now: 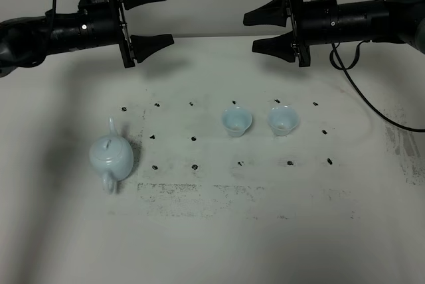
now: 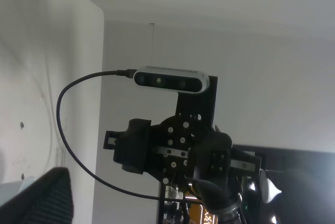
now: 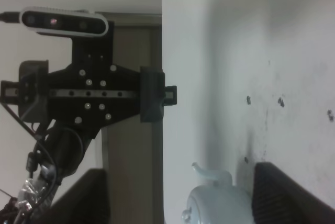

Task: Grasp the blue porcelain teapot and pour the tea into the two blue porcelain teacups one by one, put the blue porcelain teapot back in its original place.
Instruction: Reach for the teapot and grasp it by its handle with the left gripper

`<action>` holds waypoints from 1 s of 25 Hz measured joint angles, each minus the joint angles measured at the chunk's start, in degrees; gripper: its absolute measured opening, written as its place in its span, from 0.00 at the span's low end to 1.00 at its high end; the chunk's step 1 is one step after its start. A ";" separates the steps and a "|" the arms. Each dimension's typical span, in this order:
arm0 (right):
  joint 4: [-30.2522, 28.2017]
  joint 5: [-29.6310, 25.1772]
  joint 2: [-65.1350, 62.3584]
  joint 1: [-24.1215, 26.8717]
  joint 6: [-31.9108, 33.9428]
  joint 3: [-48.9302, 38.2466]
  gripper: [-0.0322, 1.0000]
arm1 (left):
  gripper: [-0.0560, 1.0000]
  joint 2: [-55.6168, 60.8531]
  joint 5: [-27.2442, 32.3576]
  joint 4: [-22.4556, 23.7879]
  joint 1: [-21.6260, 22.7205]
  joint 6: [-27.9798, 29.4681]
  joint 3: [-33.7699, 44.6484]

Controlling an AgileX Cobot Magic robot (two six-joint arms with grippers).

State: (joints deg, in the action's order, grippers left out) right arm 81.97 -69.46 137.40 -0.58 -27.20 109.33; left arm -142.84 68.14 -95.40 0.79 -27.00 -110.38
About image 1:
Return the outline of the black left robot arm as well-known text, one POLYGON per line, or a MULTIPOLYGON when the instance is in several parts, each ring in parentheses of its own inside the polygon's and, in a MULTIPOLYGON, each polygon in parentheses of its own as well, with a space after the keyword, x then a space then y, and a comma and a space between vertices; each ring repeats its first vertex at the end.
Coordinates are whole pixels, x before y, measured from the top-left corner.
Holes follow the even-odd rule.
POLYGON ((125 68, 174 43, 170 34, 129 35, 124 12, 167 0, 80 0, 75 13, 55 8, 41 17, 1 23, 1 76, 42 64, 48 55, 118 45, 125 68))

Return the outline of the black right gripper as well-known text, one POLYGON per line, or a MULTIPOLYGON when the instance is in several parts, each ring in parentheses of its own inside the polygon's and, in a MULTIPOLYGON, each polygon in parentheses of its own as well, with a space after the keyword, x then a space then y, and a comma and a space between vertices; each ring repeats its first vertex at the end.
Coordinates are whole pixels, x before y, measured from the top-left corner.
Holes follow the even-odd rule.
POLYGON ((309 47, 331 42, 331 29, 337 24, 337 0, 272 0, 244 14, 244 26, 274 25, 286 27, 289 9, 293 31, 273 38, 255 40, 252 51, 295 62, 311 64, 309 47))

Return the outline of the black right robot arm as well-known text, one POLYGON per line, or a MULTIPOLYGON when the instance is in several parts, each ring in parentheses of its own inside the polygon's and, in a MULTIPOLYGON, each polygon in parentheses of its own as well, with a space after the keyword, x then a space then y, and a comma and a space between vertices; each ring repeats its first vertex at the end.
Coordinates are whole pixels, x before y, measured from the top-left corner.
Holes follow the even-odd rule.
POLYGON ((254 41, 255 53, 311 64, 313 45, 372 41, 408 44, 424 52, 424 0, 272 0, 244 15, 246 26, 292 24, 292 31, 254 41))

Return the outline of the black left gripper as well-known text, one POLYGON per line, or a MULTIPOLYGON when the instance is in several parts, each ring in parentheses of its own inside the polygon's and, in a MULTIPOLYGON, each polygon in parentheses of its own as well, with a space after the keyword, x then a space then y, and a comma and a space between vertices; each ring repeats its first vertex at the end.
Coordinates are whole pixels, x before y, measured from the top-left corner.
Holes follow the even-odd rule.
POLYGON ((167 0, 108 0, 105 3, 89 4, 86 0, 78 3, 78 12, 83 16, 82 24, 86 25, 86 48, 94 48, 116 44, 126 68, 138 63, 157 51, 174 44, 171 34, 156 36, 137 36, 128 34, 128 24, 124 9, 133 9, 140 5, 167 0))

